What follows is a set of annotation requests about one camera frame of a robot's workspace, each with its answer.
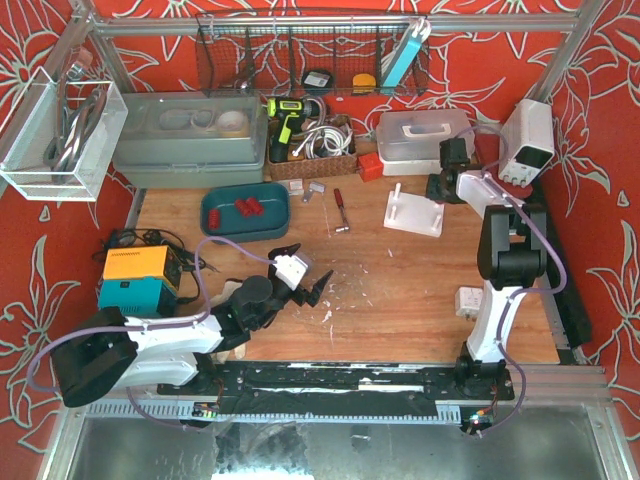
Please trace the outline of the red mat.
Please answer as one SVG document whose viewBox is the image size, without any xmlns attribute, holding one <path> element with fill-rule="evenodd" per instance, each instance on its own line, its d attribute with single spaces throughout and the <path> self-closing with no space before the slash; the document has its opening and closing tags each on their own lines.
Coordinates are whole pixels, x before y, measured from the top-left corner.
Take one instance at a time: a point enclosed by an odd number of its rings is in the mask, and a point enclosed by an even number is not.
<svg viewBox="0 0 640 480">
<path fill-rule="evenodd" d="M 502 140 L 498 135 L 487 132 L 476 132 L 474 142 L 475 155 L 479 164 L 486 166 L 499 160 L 502 151 Z M 489 171 L 494 180 L 514 197 L 525 200 L 533 194 L 533 187 L 531 185 L 520 187 L 502 181 L 498 177 L 497 166 L 491 167 Z"/>
</svg>

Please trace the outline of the white work glove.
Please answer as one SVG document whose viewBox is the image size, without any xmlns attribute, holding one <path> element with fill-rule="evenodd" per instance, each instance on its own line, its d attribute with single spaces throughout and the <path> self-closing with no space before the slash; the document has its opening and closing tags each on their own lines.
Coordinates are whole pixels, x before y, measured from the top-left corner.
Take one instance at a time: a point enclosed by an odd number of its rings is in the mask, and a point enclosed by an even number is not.
<svg viewBox="0 0 640 480">
<path fill-rule="evenodd" d="M 223 290 L 219 295 L 212 298 L 212 306 L 216 307 L 221 305 L 226 300 L 229 300 L 231 295 L 241 286 L 239 281 L 227 280 L 224 284 Z M 224 350 L 216 352 L 212 355 L 215 362 L 218 364 L 224 364 L 228 360 L 242 360 L 246 355 L 246 345 L 242 344 L 235 347 L 233 350 Z"/>
</svg>

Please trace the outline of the white lidded toolbox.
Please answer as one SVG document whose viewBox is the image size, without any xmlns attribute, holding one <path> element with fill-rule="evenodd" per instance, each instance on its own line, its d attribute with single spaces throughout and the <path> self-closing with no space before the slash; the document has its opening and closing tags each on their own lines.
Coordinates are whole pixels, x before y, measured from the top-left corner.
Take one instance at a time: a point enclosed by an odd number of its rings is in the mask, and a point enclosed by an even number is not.
<svg viewBox="0 0 640 480">
<path fill-rule="evenodd" d="M 466 112 L 461 109 L 383 113 L 375 129 L 383 175 L 439 173 L 439 144 L 470 126 Z"/>
</svg>

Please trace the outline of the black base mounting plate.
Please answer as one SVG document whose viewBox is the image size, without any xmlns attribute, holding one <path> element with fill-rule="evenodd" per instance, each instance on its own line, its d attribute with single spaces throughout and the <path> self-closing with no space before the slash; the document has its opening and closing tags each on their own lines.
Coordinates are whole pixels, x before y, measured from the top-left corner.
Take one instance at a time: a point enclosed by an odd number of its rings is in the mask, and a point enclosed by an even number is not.
<svg viewBox="0 0 640 480">
<path fill-rule="evenodd" d="M 465 378 L 450 364 L 211 362 L 163 396 L 211 397 L 222 413 L 313 416 L 431 416 L 436 404 L 484 406 L 515 398 L 503 364 Z"/>
</svg>

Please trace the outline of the blue white book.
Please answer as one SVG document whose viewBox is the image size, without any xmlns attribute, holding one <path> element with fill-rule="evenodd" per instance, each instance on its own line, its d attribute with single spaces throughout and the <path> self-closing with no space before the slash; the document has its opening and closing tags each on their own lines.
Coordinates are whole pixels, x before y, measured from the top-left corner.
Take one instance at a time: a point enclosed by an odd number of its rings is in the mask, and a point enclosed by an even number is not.
<svg viewBox="0 0 640 480">
<path fill-rule="evenodd" d="M 432 31 L 426 17 L 411 20 L 399 43 L 381 60 L 380 90 L 392 94 Z"/>
</svg>

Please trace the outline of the orange teal power box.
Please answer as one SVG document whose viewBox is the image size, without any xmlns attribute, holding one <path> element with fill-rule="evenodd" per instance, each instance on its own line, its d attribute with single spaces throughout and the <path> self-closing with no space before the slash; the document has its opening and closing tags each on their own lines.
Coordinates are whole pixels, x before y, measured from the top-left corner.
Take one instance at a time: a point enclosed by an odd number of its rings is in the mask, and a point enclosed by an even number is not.
<svg viewBox="0 0 640 480">
<path fill-rule="evenodd" d="M 122 314 L 172 317 L 182 266 L 167 245 L 110 249 L 106 254 L 98 308 L 118 307 Z"/>
</svg>

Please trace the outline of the small metal bracket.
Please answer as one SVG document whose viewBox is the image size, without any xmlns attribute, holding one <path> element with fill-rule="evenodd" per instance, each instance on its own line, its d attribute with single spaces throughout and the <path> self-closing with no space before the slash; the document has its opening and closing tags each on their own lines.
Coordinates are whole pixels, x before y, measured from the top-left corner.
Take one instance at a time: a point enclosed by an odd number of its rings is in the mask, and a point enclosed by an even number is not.
<svg viewBox="0 0 640 480">
<path fill-rule="evenodd" d="M 302 202 L 308 204 L 315 193 L 319 193 L 321 195 L 324 194 L 326 186 L 323 183 L 317 181 L 311 181 L 308 185 L 308 188 L 303 194 Z"/>
</svg>

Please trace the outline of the yellow tape measure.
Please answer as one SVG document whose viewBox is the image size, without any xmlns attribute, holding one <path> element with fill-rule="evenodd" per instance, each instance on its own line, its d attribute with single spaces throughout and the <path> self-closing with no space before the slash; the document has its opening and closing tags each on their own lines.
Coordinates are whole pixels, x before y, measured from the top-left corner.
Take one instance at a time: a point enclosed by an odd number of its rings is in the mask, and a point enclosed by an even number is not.
<svg viewBox="0 0 640 480">
<path fill-rule="evenodd" d="M 352 77 L 352 94 L 354 96 L 369 95 L 375 92 L 377 81 L 374 75 L 359 73 Z"/>
</svg>

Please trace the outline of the teal plastic tray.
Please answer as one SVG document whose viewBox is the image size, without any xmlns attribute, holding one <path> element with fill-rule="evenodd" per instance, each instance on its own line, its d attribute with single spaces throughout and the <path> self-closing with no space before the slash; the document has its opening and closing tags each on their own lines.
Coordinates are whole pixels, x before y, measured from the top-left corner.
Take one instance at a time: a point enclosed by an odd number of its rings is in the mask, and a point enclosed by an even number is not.
<svg viewBox="0 0 640 480">
<path fill-rule="evenodd" d="M 218 187 L 201 201 L 203 234 L 236 243 L 281 238 L 289 230 L 290 219 L 289 193 L 278 183 Z"/>
</svg>

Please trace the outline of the clear acrylic hanging bin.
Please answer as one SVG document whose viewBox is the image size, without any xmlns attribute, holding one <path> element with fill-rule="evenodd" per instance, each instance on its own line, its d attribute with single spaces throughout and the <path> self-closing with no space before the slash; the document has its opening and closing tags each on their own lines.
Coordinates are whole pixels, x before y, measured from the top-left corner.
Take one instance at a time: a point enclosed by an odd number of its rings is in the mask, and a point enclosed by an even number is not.
<svg viewBox="0 0 640 480">
<path fill-rule="evenodd" d="M 1 177 L 29 201 L 95 202 L 128 108 L 107 79 L 60 86 L 38 68 L 2 126 Z"/>
</svg>

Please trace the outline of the small red box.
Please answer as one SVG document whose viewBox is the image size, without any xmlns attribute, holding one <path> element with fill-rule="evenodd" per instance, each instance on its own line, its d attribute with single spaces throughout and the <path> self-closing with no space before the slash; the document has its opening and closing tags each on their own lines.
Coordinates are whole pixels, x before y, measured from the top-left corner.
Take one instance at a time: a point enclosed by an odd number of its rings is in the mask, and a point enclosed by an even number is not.
<svg viewBox="0 0 640 480">
<path fill-rule="evenodd" d="M 363 182 L 371 182 L 383 176 L 384 166 L 377 152 L 359 156 L 357 164 L 358 173 Z"/>
</svg>

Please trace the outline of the white bench power supply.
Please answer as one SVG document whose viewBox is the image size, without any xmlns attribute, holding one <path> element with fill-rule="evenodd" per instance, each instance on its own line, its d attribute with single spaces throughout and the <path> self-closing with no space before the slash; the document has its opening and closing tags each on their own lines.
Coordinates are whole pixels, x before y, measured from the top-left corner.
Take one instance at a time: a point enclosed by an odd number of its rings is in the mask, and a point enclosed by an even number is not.
<svg viewBox="0 0 640 480">
<path fill-rule="evenodd" d="M 526 187 L 554 156 L 551 106 L 531 99 L 521 100 L 501 129 L 507 141 L 499 163 L 499 178 Z"/>
</svg>

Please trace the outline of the white peg fixture board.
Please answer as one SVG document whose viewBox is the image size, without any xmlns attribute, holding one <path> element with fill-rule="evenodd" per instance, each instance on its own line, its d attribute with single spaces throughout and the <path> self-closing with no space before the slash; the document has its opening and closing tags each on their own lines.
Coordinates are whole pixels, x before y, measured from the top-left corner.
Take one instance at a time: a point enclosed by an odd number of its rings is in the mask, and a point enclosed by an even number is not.
<svg viewBox="0 0 640 480">
<path fill-rule="evenodd" d="M 403 192 L 401 183 L 389 192 L 383 219 L 385 228 L 439 238 L 443 221 L 443 204 Z"/>
</svg>

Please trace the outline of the white wall plug adapter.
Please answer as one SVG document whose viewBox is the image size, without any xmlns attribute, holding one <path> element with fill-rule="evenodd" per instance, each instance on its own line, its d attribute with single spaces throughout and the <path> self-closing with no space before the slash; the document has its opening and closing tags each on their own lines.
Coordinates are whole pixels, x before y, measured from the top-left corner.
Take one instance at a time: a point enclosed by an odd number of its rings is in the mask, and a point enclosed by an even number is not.
<svg viewBox="0 0 640 480">
<path fill-rule="evenodd" d="M 455 314 L 466 319 L 478 317 L 483 290 L 476 287 L 461 286 L 454 298 Z"/>
</svg>

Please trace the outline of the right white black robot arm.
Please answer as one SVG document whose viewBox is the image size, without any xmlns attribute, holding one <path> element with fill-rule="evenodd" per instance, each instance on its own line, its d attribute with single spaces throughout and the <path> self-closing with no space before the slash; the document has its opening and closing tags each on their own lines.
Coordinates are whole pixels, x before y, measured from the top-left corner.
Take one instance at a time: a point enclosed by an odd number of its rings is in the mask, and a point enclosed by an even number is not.
<svg viewBox="0 0 640 480">
<path fill-rule="evenodd" d="M 467 204 L 482 220 L 477 251 L 482 297 L 454 367 L 458 392 L 478 398 L 510 380 L 506 346 L 517 309 L 546 271 L 546 211 L 526 206 L 490 172 L 472 166 L 464 138 L 441 141 L 439 156 L 441 172 L 429 176 L 426 197 L 441 204 Z"/>
</svg>

